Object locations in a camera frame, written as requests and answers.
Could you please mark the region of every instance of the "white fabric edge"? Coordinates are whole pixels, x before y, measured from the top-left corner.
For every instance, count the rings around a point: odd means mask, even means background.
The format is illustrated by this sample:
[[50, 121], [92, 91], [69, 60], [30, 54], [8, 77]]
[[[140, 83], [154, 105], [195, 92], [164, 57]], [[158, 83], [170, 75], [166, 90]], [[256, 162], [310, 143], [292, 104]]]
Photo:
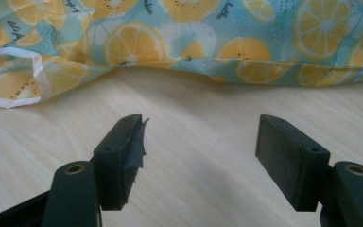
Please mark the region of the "white fabric edge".
[[49, 83], [48, 77], [43, 70], [42, 56], [33, 51], [19, 49], [15, 47], [0, 48], [0, 55], [11, 55], [17, 58], [31, 59], [33, 67], [33, 77], [40, 88], [41, 96], [33, 98], [24, 98], [19, 100], [11, 100], [0, 98], [0, 107], [10, 108], [22, 105], [29, 105], [43, 100], [47, 100], [52, 96], [52, 88]]

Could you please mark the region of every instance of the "round hole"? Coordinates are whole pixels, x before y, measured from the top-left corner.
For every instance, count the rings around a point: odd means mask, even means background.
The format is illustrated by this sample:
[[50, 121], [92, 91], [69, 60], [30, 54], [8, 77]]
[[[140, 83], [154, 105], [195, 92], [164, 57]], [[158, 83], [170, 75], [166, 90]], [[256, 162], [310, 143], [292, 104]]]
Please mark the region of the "round hole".
[[344, 168], [355, 175], [363, 176], [363, 167], [361, 166], [346, 165]]
[[78, 174], [79, 172], [82, 172], [82, 170], [84, 170], [84, 166], [76, 164], [76, 165], [72, 165], [72, 166], [69, 166], [68, 168], [66, 168], [65, 173], [68, 175]]

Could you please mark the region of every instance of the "clamp jaw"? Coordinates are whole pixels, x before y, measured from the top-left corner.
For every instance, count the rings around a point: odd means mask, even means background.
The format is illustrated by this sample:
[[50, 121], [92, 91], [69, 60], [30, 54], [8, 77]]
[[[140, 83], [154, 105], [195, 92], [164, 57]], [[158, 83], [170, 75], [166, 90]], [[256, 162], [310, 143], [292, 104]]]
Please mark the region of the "clamp jaw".
[[256, 157], [296, 211], [315, 211], [322, 227], [363, 227], [363, 165], [338, 162], [287, 121], [262, 114]]
[[122, 210], [143, 167], [146, 123], [140, 114], [119, 120], [90, 162], [60, 167], [51, 190], [0, 213], [0, 227], [102, 226], [100, 210]]

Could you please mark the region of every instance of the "wooden floor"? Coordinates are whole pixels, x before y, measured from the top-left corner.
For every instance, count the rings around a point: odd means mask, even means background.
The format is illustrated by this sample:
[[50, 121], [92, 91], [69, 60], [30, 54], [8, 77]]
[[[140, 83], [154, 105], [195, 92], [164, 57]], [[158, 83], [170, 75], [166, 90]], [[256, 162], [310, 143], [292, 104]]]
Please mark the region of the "wooden floor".
[[296, 213], [255, 158], [260, 114], [289, 121], [363, 165], [363, 82], [328, 88], [222, 84], [122, 69], [41, 104], [0, 109], [0, 212], [50, 188], [60, 166], [89, 160], [118, 119], [143, 114], [145, 167], [105, 226], [320, 226]]

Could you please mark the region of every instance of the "light wood surface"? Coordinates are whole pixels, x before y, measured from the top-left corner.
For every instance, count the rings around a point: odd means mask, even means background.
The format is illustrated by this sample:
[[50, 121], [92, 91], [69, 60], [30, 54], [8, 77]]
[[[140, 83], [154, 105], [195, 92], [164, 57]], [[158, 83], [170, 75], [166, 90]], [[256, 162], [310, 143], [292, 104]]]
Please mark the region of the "light wood surface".
[[222, 84], [121, 69], [41, 104], [0, 109], [0, 212], [50, 188], [60, 166], [89, 160], [118, 119], [143, 114], [145, 167], [105, 226], [320, 226], [296, 213], [255, 158], [260, 114], [284, 118], [363, 165], [363, 82], [328, 88]]

